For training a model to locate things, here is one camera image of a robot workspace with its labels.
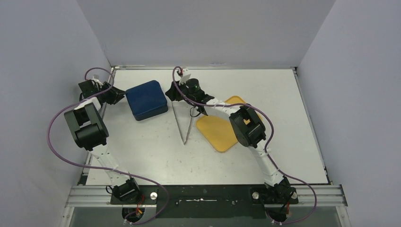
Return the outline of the blue chocolate box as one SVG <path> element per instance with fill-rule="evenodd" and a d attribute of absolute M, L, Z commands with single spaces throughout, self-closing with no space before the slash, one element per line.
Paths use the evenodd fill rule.
<path fill-rule="evenodd" d="M 166 113 L 168 111 L 168 106 L 159 106 L 153 109 L 150 108 L 136 108 L 132 109 L 132 114 L 136 121 L 143 121 L 145 119 Z"/>

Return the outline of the blue box lid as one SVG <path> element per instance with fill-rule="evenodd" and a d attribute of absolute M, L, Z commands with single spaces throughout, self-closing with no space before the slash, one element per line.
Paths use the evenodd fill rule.
<path fill-rule="evenodd" d="M 130 109 L 156 108 L 167 105 L 160 83 L 156 80 L 132 87 L 125 92 Z"/>

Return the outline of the metal tongs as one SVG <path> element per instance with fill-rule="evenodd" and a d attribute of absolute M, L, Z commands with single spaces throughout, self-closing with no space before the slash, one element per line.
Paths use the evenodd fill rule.
<path fill-rule="evenodd" d="M 172 102 L 172 110 L 183 145 L 186 145 L 191 133 L 196 111 L 186 102 Z"/>

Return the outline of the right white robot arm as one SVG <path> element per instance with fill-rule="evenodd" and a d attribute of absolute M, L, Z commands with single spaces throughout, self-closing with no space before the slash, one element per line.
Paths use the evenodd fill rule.
<path fill-rule="evenodd" d="M 297 198 L 295 188 L 290 186 L 287 177 L 278 170 L 268 155 L 265 145 L 271 138 L 266 136 L 266 127 L 250 104 L 219 101 L 206 94 L 197 79 L 190 79 L 182 85 L 173 81 L 165 95 L 172 102 L 184 100 L 203 115 L 230 122 L 237 141 L 254 155 L 262 172 L 263 182 L 268 188 L 268 198 L 273 202 Z"/>

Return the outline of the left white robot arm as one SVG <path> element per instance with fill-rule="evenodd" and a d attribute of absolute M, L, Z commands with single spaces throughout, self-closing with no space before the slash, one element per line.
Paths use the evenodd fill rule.
<path fill-rule="evenodd" d="M 116 104 L 125 92 L 108 82 L 88 79 L 79 83 L 80 104 L 64 113 L 67 126 L 79 148 L 84 148 L 104 168 L 111 185 L 111 194 L 120 202 L 137 203 L 143 198 L 136 180 L 112 156 L 107 145 L 109 132 L 99 111 L 104 104 Z"/>

